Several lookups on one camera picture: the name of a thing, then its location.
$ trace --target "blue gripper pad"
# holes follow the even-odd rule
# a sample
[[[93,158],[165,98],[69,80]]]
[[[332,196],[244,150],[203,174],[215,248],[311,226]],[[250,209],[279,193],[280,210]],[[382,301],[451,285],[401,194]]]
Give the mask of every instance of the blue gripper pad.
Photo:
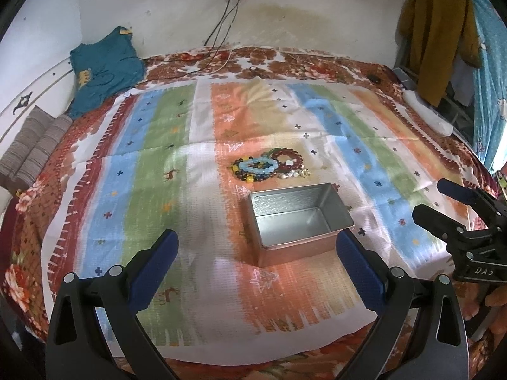
[[[459,184],[447,180],[446,178],[441,178],[438,181],[437,190],[440,193],[468,206],[471,205],[474,200],[473,190],[468,187],[460,186]]]
[[[178,235],[175,231],[168,229],[162,233],[151,249],[144,250],[149,257],[145,260],[144,267],[130,283],[128,307],[131,312],[135,314],[148,308],[160,283],[178,255],[178,246]]]
[[[382,314],[386,306],[385,287],[363,255],[361,243],[348,229],[336,237],[336,253],[368,310]]]

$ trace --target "rectangular metal tin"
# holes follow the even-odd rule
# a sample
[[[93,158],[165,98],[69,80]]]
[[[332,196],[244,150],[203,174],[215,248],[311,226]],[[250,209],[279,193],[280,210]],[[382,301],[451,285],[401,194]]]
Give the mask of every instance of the rectangular metal tin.
[[[260,267],[334,250],[338,232],[354,226],[331,183],[255,191],[248,211]]]

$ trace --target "floral pattern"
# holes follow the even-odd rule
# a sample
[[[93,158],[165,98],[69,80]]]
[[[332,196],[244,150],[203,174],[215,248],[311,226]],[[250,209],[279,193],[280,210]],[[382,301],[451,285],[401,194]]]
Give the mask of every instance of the floral pattern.
[[[30,295],[25,288],[26,277],[17,264],[11,264],[5,272],[8,294],[25,313],[29,310]]]
[[[409,107],[406,108],[406,112],[412,121],[422,128],[424,133],[414,130],[410,123],[399,114],[395,102],[405,105],[401,85],[397,82],[392,71],[385,66],[339,58],[324,52],[305,52],[289,48],[226,47],[214,57],[208,56],[207,53],[207,49],[201,49],[146,59],[148,71],[146,80],[137,87],[146,88],[158,83],[192,80],[195,75],[179,71],[188,66],[199,67],[202,69],[199,74],[207,74],[209,78],[227,78],[234,74],[238,79],[256,77],[271,80],[320,79],[364,87],[376,93],[384,106],[399,115],[400,120],[406,122],[407,127],[414,135],[422,138],[427,144],[436,144],[438,147],[434,147],[434,153],[444,165],[452,170],[460,169],[453,166],[456,163],[446,158],[446,155],[442,155],[441,150],[458,156],[461,163],[467,166],[473,177],[477,179],[481,188],[493,191],[495,187],[491,176],[459,141],[454,138],[438,136]],[[368,75],[374,75],[375,80],[380,80],[380,82],[372,83],[366,78]],[[100,108],[86,113],[74,122],[50,156],[34,186],[20,196],[8,221],[4,221],[4,224],[10,222],[15,226],[9,236],[4,236],[2,232],[2,242],[10,240],[13,252],[12,259],[6,268],[2,269],[2,273],[4,271],[2,290],[11,304],[17,306],[19,314],[24,316],[25,322],[42,339],[46,337],[48,329],[41,290],[40,246],[42,238],[58,210],[62,193],[67,187],[67,180],[74,171],[74,152],[77,149],[75,143],[78,139],[83,139],[96,132],[114,100],[114,97],[109,98]],[[168,360],[168,363],[182,380],[300,380],[310,378],[331,380],[335,378],[363,342],[370,327],[364,327],[321,349],[306,351],[285,359],[254,366],[219,367],[175,360]],[[410,326],[405,324],[404,332],[400,336],[387,369],[395,367],[398,363],[409,335]],[[471,359],[475,362],[475,367],[487,358],[490,345],[491,341],[485,335],[481,342],[474,344],[471,348],[471,356],[474,355],[474,352],[479,356],[476,359]],[[125,359],[117,359],[117,364],[127,370],[130,369]]]
[[[19,201],[16,204],[17,212],[25,213],[26,210],[30,207],[30,205],[34,202],[34,199],[42,192],[43,189],[44,189],[44,178],[39,177],[35,181],[34,185],[32,185],[28,190],[26,190],[19,196]]]

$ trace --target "grey cushion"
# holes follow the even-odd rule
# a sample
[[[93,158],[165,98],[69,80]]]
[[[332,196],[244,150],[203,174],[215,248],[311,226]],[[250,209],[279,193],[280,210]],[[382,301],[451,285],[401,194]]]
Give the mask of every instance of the grey cushion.
[[[61,115],[53,121],[16,173],[14,181],[19,188],[32,186],[71,124],[72,119],[68,115]]]
[[[0,158],[0,174],[13,177],[55,119],[35,106],[12,144]]]

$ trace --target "blue stripe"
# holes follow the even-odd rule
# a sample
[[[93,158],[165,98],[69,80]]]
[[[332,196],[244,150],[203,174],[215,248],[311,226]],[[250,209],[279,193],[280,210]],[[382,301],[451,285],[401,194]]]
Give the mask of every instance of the blue stripe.
[[[311,111],[324,129],[333,136],[349,170],[358,180],[363,191],[369,195],[382,217],[398,253],[412,268],[425,263],[434,253],[434,245],[427,232],[412,220],[413,208],[391,183],[389,175],[377,161],[374,153],[354,132],[347,119],[336,112],[327,98],[318,95],[306,84],[298,83],[289,87],[295,92],[303,107]],[[366,170],[365,165],[370,165],[371,168]],[[405,221],[404,226],[401,226],[401,220]],[[412,243],[415,238],[419,241],[418,246]]]
[[[138,99],[116,149],[103,159],[103,181],[97,184],[100,194],[94,199],[97,205],[90,219],[79,272],[81,278],[97,276],[96,270],[103,274],[120,262],[125,241],[124,218],[130,204],[139,151],[143,149],[144,138],[163,93],[162,90],[152,91]]]

